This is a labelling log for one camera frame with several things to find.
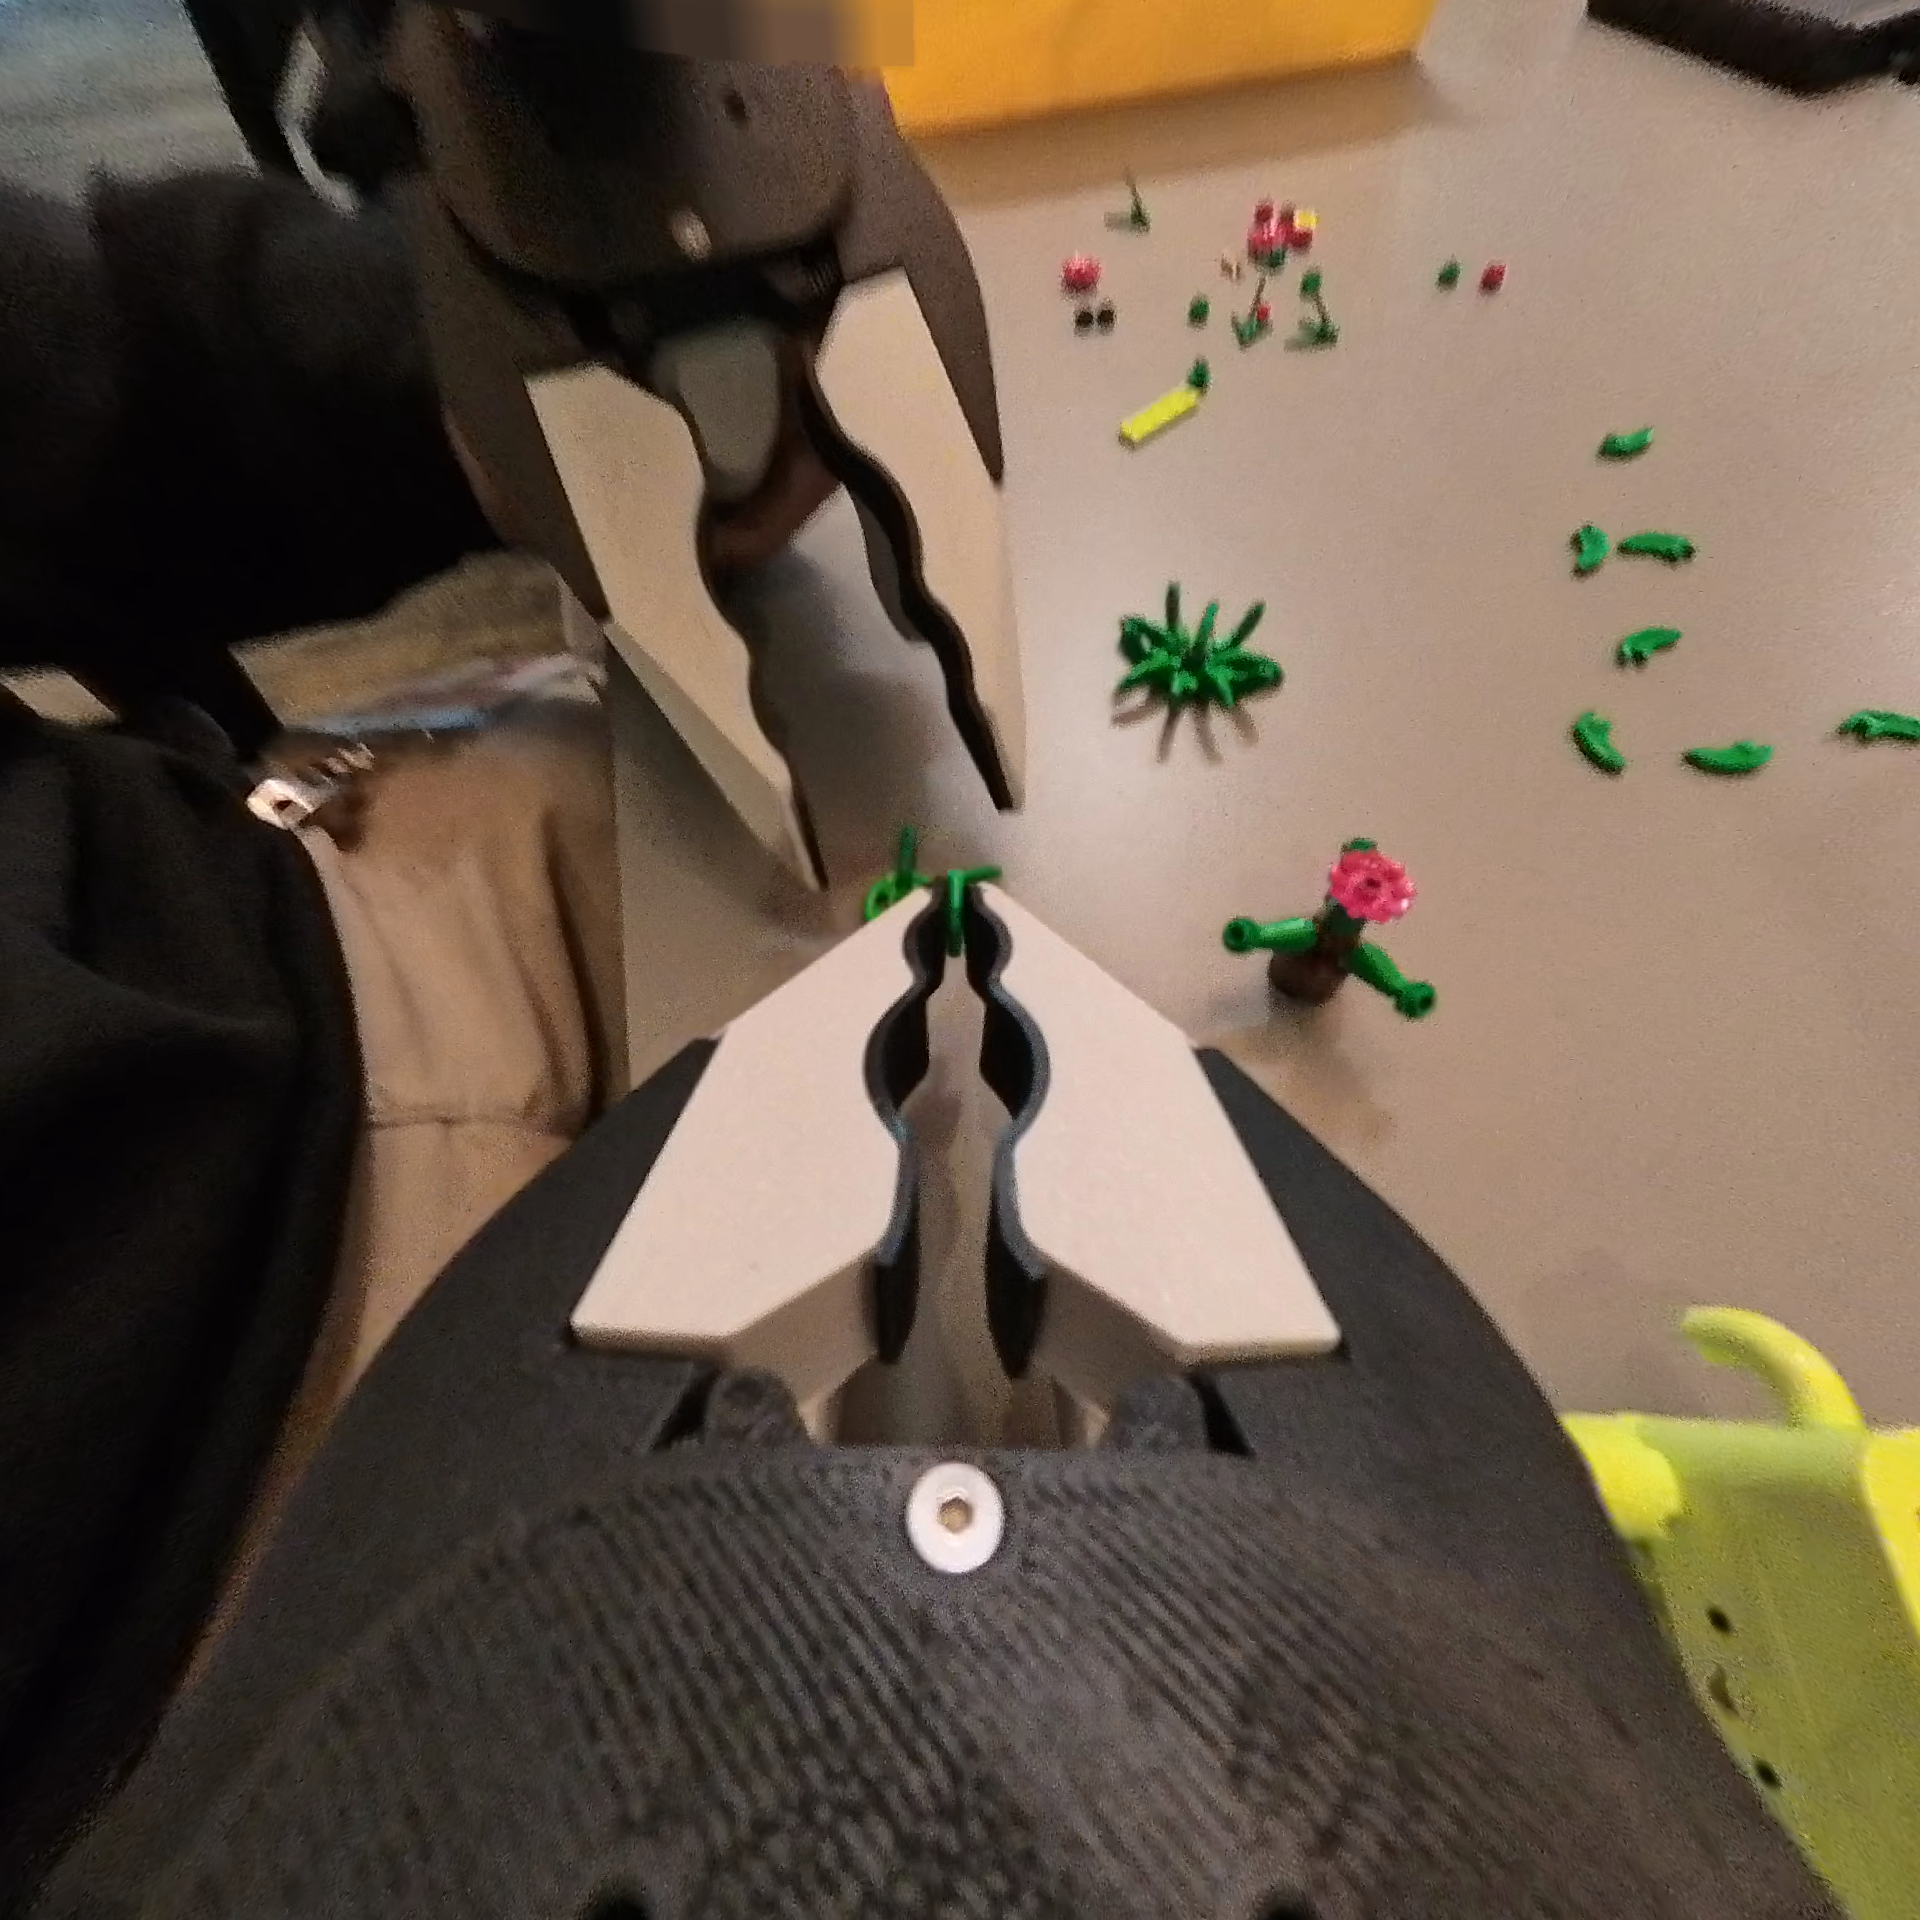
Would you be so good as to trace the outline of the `green spiky brick plant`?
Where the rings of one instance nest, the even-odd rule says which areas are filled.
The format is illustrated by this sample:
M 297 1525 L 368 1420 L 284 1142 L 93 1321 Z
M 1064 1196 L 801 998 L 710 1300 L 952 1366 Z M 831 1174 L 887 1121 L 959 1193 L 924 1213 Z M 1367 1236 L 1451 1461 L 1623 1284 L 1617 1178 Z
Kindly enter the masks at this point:
M 1263 645 L 1265 612 L 1261 597 L 1235 614 L 1216 597 L 1190 610 L 1180 583 L 1166 585 L 1153 610 L 1118 612 L 1110 721 L 1172 733 L 1187 719 L 1206 729 L 1223 714 L 1238 726 L 1287 684 L 1284 662 Z

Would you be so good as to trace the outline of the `black flat power brick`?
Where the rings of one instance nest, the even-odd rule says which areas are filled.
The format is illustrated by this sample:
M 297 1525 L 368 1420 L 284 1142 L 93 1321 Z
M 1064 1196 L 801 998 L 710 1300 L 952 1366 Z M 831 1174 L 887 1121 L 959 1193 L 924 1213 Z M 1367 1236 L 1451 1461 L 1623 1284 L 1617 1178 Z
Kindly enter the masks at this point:
M 1587 1 L 1599 28 L 1800 98 L 1917 84 L 1916 1 Z

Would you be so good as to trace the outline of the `lime green brick planter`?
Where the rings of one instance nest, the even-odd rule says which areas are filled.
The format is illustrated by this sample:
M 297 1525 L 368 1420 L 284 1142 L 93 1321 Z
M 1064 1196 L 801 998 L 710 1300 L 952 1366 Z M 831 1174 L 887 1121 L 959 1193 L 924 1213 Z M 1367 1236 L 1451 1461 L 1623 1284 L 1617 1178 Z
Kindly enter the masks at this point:
M 1917 1916 L 1917 1430 L 1872 1425 L 1782 1324 L 1691 1308 L 1685 1342 L 1764 1422 L 1568 1412 L 1700 1710 L 1859 1918 Z

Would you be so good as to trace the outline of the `cluster of green leaf pieces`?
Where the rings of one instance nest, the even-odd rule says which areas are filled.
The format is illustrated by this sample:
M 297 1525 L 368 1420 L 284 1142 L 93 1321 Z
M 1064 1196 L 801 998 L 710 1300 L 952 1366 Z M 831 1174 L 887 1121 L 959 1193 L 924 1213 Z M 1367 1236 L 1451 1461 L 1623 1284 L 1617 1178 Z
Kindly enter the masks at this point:
M 1643 460 L 1654 440 L 1654 426 L 1637 425 L 1628 430 L 1609 430 L 1596 445 L 1596 461 L 1606 466 L 1623 466 Z M 1696 560 L 1696 540 L 1662 525 L 1631 525 L 1623 534 L 1583 518 L 1568 534 L 1571 573 L 1577 581 L 1589 581 L 1609 560 L 1646 562 L 1662 569 L 1680 569 Z M 1685 638 L 1683 628 L 1672 624 L 1648 624 L 1628 631 L 1615 639 L 1611 662 L 1620 672 L 1641 672 L 1646 664 L 1669 656 Z M 1860 748 L 1900 745 L 1916 748 L 1917 714 L 1909 709 L 1854 709 L 1838 719 L 1836 738 L 1854 740 Z M 1630 768 L 1614 719 L 1597 710 L 1583 709 L 1568 719 L 1568 745 L 1592 773 L 1609 780 L 1620 780 Z M 1725 740 L 1691 743 L 1680 749 L 1677 759 L 1691 773 L 1734 782 L 1750 780 L 1774 764 L 1774 745 L 1752 735 L 1737 735 Z

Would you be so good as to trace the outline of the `person's left hand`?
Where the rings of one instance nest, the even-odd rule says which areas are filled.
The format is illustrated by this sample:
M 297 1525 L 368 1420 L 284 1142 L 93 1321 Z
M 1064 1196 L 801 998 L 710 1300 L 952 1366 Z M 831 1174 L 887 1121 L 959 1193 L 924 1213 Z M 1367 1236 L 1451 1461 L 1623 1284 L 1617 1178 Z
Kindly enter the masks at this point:
M 839 489 L 804 431 L 781 437 L 749 494 L 707 502 L 704 565 L 726 578 L 776 558 Z

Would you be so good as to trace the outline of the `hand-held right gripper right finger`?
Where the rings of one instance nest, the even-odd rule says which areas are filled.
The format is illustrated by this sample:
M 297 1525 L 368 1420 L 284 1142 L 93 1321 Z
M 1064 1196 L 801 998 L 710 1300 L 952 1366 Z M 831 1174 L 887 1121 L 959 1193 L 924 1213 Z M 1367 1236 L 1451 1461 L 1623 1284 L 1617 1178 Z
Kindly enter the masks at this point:
M 987 1324 L 1081 1420 L 1140 1376 L 1326 1358 L 1340 1328 L 1199 1052 L 996 882 L 966 888 L 992 1146 Z

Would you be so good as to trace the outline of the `person's beige trousers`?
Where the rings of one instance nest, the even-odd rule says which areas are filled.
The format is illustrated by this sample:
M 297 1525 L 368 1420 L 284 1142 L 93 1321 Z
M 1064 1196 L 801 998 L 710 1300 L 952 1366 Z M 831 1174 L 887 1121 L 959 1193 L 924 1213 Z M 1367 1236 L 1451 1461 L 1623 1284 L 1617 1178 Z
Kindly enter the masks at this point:
M 297 735 L 375 754 L 357 836 L 303 830 L 366 1063 L 297 1412 L 316 1433 L 441 1268 L 627 1086 L 608 719 L 528 560 L 470 560 L 244 664 Z

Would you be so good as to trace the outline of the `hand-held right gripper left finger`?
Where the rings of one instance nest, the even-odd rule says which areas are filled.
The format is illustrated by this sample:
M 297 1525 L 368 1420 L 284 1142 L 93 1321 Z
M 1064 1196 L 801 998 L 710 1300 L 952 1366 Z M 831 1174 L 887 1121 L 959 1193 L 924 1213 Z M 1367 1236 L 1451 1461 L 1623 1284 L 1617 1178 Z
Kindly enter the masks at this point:
M 920 1284 L 920 1156 L 944 906 L 919 887 L 731 1020 L 574 1305 L 597 1353 L 775 1376 L 812 1433 L 895 1362 Z

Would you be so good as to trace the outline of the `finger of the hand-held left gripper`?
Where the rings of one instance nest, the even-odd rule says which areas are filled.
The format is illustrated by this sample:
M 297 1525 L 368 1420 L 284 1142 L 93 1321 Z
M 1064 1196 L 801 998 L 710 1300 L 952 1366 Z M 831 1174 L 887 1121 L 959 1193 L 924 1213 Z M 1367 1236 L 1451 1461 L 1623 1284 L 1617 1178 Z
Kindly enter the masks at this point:
M 1019 812 L 1024 652 L 1000 482 L 902 266 L 841 288 L 806 366 L 801 421 L 854 500 L 885 610 L 932 652 L 995 807 Z
M 769 856 L 824 888 L 804 797 L 752 702 L 752 652 L 704 570 L 707 477 L 684 413 L 604 366 L 526 384 L 606 602 L 600 625 Z

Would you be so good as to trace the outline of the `person's left forearm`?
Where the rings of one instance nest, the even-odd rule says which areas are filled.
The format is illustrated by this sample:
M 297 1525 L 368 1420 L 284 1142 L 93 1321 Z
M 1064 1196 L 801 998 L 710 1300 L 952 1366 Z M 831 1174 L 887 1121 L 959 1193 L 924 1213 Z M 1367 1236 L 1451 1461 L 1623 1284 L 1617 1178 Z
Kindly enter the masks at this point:
M 225 168 L 4 183 L 4 670 L 168 680 L 497 548 L 381 210 Z

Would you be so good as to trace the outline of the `brick cactus with pink flower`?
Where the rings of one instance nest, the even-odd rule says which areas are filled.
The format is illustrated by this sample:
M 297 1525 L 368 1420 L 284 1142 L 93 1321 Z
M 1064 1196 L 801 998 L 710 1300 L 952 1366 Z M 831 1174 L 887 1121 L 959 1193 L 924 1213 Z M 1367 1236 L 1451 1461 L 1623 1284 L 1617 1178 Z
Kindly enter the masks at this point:
M 1323 1005 L 1357 981 L 1383 997 L 1399 1017 L 1427 1020 L 1438 989 L 1409 975 L 1381 946 L 1381 928 L 1406 919 L 1417 884 L 1406 865 L 1368 836 L 1349 838 L 1333 864 L 1320 902 L 1307 917 L 1235 917 L 1221 930 L 1227 952 L 1261 952 L 1269 988 L 1299 1002 Z

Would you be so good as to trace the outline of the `person's black jacket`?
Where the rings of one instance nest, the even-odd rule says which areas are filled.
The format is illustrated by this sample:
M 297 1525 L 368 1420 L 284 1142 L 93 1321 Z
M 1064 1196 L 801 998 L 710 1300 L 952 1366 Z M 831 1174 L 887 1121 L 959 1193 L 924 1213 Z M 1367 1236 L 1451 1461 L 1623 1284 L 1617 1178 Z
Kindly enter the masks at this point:
M 1 1897 L 148 1738 L 319 1334 L 360 1052 L 221 754 L 1 733 Z

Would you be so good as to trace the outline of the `yellow storage bin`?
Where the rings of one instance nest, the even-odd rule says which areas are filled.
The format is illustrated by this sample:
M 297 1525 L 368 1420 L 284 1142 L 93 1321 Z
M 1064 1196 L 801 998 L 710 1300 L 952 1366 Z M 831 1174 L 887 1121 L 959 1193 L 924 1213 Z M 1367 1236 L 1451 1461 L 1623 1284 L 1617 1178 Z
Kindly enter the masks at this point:
M 919 1 L 879 71 L 917 135 L 1372 66 L 1417 52 L 1436 1 Z

